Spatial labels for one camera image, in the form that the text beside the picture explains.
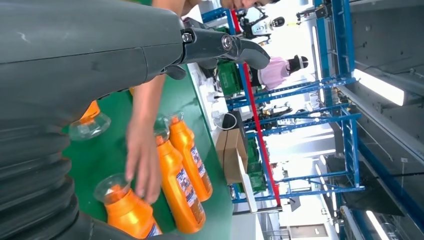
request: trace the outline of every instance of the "black hair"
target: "black hair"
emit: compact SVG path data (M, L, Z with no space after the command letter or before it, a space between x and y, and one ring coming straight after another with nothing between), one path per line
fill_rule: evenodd
M305 56L301 56L302 62L303 62L303 68L306 68L308 64L308 58ZM290 66L290 70L288 71L288 74L291 75L292 73L299 71L301 69L301 61L299 59L299 56L296 55L294 58L288 60L288 64Z

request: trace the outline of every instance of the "table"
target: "table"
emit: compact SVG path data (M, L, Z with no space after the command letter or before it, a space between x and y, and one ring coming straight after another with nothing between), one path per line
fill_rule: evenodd
M72 142L64 156L72 159L70 175L75 180L75 192L80 209L97 218L106 220L101 202L93 197L96 185L104 178L122 173L127 156L126 130L132 112L132 96L128 91L115 92L98 101L102 113L111 119L109 129L101 135L84 142ZM187 235L188 240L230 239L233 205L227 183L205 116L199 104L193 82L189 76L183 80L166 79L162 93L159 116L183 111L186 124L195 134L195 143L213 185L211 198L203 202L206 223L196 234ZM161 193L153 205L156 221L164 233L177 232L175 223Z

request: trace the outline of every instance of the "human hand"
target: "human hand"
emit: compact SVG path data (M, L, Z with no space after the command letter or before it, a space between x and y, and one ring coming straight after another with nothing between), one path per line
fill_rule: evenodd
M131 182L137 173L135 193L152 204L161 193L162 181L153 126L133 117L128 125L126 141L126 180Z
M221 6L225 9L248 9L255 4L269 0L221 0Z

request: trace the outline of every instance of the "cardboard box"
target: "cardboard box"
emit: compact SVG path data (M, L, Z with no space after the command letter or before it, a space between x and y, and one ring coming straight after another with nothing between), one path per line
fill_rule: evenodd
M241 170L244 169L246 173L248 168L248 154L240 129L231 129L219 133L215 148L227 183L241 183ZM239 165L239 159L241 159L243 166Z

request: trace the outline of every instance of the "orange detergent bottle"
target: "orange detergent bottle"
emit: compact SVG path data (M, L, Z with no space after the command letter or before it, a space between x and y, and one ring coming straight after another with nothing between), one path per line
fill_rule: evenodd
M101 181L94 196L104 203L107 223L115 228L137 239L162 234L153 217L152 207L134 194L123 173Z
M183 121L184 114L178 112L167 118L169 124L169 140L181 153L182 164L187 171L191 184L201 202L212 195L212 184L206 172L205 165L195 146L195 135Z
M92 139L106 131L110 124L111 119L101 113L97 101L93 101L84 115L78 121L70 124L69 136L74 141Z
M183 157L168 140L167 131L156 132L156 149L165 194L176 227L184 234L199 231L206 221L205 211L183 167Z

